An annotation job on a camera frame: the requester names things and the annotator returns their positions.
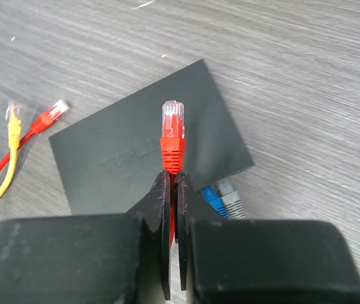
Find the black network switch box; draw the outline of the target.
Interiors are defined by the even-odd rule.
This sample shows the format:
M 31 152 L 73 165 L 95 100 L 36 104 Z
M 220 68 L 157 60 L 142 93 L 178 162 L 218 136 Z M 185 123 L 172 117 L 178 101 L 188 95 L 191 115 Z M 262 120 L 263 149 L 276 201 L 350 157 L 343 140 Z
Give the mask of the black network switch box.
M 201 189 L 253 158 L 203 60 L 82 119 L 49 139 L 74 215 L 124 213 L 162 169 L 162 106 L 184 105 L 185 172 Z

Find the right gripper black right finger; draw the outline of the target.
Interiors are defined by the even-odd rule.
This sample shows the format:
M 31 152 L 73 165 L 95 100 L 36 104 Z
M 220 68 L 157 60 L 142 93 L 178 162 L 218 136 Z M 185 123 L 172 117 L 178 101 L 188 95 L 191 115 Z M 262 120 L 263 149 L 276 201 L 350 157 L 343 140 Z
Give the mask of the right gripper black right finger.
M 188 303 L 360 303 L 342 233 L 320 220 L 228 219 L 178 174 L 176 238 Z

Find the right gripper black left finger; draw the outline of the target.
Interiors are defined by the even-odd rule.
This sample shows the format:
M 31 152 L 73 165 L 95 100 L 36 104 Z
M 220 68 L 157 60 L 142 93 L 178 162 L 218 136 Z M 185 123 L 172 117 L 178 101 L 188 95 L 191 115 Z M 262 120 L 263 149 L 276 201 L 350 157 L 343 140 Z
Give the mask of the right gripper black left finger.
M 170 178 L 128 212 L 0 222 L 0 303 L 165 303 Z

